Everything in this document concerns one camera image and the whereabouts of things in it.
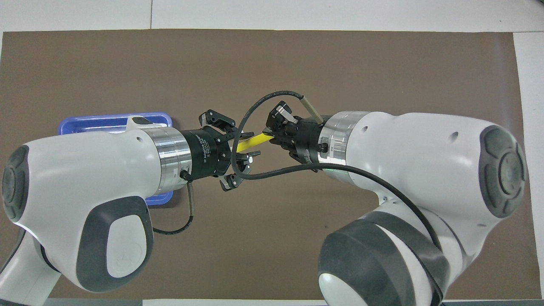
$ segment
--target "yellow object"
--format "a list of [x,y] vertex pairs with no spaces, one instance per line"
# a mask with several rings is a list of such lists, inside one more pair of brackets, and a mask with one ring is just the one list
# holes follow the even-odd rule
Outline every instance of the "yellow object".
[[247,150],[251,147],[254,147],[258,144],[262,144],[263,142],[269,141],[273,138],[273,136],[268,136],[265,134],[259,134],[257,136],[253,136],[249,138],[248,140],[241,142],[238,144],[238,147],[236,148],[236,153],[240,153],[244,150]]

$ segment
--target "blue plastic container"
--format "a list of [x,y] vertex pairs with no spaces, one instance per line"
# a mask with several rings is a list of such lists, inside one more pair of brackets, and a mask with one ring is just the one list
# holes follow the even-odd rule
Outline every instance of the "blue plastic container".
[[[172,126],[172,118],[166,113],[132,113],[132,114],[116,114],[103,116],[85,116],[85,117],[68,117],[59,124],[58,134],[73,134],[91,131],[104,131],[109,133],[121,133],[127,127],[128,116],[142,116],[147,120],[159,124],[161,126]],[[173,191],[153,195],[145,199],[148,206],[163,205],[168,202]]]

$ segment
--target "black cable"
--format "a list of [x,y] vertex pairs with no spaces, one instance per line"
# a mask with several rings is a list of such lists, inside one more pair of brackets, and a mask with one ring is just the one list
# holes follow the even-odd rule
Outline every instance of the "black cable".
[[193,196],[193,184],[192,184],[192,182],[187,182],[187,194],[189,195],[189,213],[190,213],[189,220],[187,221],[187,223],[183,227],[181,227],[181,228],[179,228],[177,230],[168,231],[168,230],[160,230],[160,229],[153,228],[154,232],[156,232],[158,234],[162,234],[162,235],[176,235],[176,234],[179,234],[179,233],[183,232],[184,230],[186,230],[191,225],[191,223],[193,222],[194,203],[195,203],[195,199],[194,199],[194,196]]
[[[234,142],[232,144],[232,152],[236,152],[238,149],[238,143],[240,141],[240,134],[242,130],[244,129],[244,125],[249,119],[249,116],[259,107],[261,104],[263,104],[266,100],[272,99],[277,96],[293,96],[296,97],[299,100],[302,100],[304,98],[303,95],[296,93],[294,91],[276,91],[274,93],[268,94],[262,98],[260,98],[253,106],[250,107],[250,109],[245,113],[244,117],[242,118],[242,121],[240,122],[240,125],[238,126],[238,131],[234,135]],[[238,175],[240,178],[244,180],[260,180],[260,179],[266,179],[271,178],[273,176],[287,174],[295,171],[302,171],[302,170],[313,170],[313,169],[335,169],[335,170],[343,170],[348,171],[351,173],[358,174],[360,176],[364,176],[370,180],[373,180],[374,182],[384,186],[386,189],[391,191],[394,195],[396,195],[400,200],[408,206],[408,208],[419,218],[421,223],[423,223],[423,226],[425,226],[425,229],[429,233],[429,236],[431,237],[431,240],[433,244],[439,249],[442,250],[442,246],[440,245],[440,241],[438,240],[438,235],[436,235],[435,230],[432,228],[432,225],[430,224],[429,220],[423,215],[421,210],[407,197],[402,193],[400,190],[396,189],[393,185],[388,183],[387,181],[383,180],[382,178],[365,171],[363,169],[355,168],[352,166],[344,166],[340,164],[333,164],[333,163],[310,163],[310,164],[300,164],[296,166],[291,167],[285,167],[278,170],[272,170],[268,172],[258,173],[258,174],[244,174],[238,167],[236,167],[236,154],[231,155],[231,166],[234,170],[234,173]]]

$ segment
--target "white floor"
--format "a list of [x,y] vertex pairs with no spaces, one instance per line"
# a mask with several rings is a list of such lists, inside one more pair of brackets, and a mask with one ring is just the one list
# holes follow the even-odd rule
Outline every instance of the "white floor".
[[516,32],[544,292],[544,4],[538,0],[0,0],[0,33],[149,28]]

